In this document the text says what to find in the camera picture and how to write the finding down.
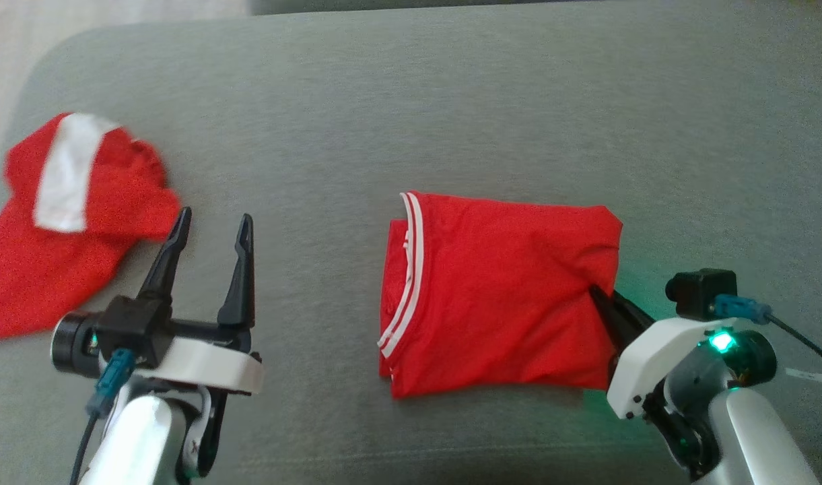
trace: cable connector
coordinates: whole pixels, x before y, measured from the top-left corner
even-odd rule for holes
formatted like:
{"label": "cable connector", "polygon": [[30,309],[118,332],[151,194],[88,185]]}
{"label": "cable connector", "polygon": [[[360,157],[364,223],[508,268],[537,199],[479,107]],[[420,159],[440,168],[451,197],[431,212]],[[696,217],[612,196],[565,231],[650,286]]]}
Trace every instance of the cable connector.
{"label": "cable connector", "polygon": [[712,310],[721,319],[749,319],[758,325],[770,323],[767,316],[773,313],[768,304],[729,294],[716,295]]}
{"label": "cable connector", "polygon": [[117,349],[112,353],[112,360],[108,362],[100,375],[100,380],[94,386],[94,395],[88,400],[85,411],[88,415],[107,418],[114,406],[114,399],[124,384],[130,380],[136,368],[136,356],[132,350]]}

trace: red fabric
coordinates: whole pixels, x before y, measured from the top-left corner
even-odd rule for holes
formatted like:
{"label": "red fabric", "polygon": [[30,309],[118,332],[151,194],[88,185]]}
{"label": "red fabric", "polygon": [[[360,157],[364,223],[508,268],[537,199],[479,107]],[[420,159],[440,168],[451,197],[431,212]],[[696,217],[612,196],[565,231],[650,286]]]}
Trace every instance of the red fabric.
{"label": "red fabric", "polygon": [[[411,313],[386,358],[398,326],[381,339],[395,398],[476,384],[607,389],[613,345],[588,289],[614,289],[622,224],[608,209],[408,196],[419,207],[390,224],[381,294],[382,333]],[[419,253],[413,306],[402,295],[413,295]]]}
{"label": "red fabric", "polygon": [[156,151],[123,128],[106,133],[91,169],[87,229],[34,226],[42,168],[63,113],[13,147],[4,176],[13,197],[0,214],[0,338],[51,329],[103,288],[141,238],[164,239],[180,203],[164,188]]}

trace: gray table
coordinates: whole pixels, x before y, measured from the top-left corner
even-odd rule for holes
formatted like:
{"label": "gray table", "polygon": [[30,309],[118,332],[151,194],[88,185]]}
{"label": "gray table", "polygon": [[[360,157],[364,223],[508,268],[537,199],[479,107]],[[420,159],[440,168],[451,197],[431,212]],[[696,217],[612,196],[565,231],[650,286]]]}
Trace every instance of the gray table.
{"label": "gray table", "polygon": [[[7,146],[64,110],[156,144],[195,223],[176,314],[210,319],[256,221],[265,393],[231,399],[205,483],[679,483],[601,393],[500,387],[393,402],[377,377],[401,190],[608,205],[618,288],[657,317],[673,273],[728,267],[822,344],[822,9],[549,3],[144,25],[36,66]],[[0,185],[0,206],[5,188]],[[132,294],[142,246],[88,304]],[[820,369],[776,329],[783,364]],[[91,383],[48,334],[0,343],[0,483],[61,483]],[[763,387],[822,476],[822,385]]]}

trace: folded red cloth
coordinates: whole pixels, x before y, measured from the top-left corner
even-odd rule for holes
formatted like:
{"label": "folded red cloth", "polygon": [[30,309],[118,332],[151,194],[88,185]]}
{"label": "folded red cloth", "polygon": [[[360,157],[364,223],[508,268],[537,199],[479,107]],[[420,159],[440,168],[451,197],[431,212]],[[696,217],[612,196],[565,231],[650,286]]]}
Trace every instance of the folded red cloth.
{"label": "folded red cloth", "polygon": [[622,224],[607,208],[402,199],[378,343],[393,397],[501,383],[607,389],[613,345],[588,292],[614,289]]}
{"label": "folded red cloth", "polygon": [[0,338],[53,328],[106,285],[180,203],[156,151],[118,124],[64,113],[7,154],[0,214]]}

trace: red cloth with white stripe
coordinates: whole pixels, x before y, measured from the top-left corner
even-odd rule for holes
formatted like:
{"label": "red cloth with white stripe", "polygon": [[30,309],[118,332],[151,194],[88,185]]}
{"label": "red cloth with white stripe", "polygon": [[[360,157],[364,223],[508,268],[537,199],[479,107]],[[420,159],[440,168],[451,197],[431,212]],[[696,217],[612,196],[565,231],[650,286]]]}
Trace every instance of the red cloth with white stripe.
{"label": "red cloth with white stripe", "polygon": [[605,207],[403,193],[381,294],[380,374],[404,398],[476,384],[607,389],[622,224]]}
{"label": "red cloth with white stripe", "polygon": [[154,148],[93,115],[36,130],[9,151],[4,176],[0,338],[53,328],[139,239],[164,239],[180,209]]}

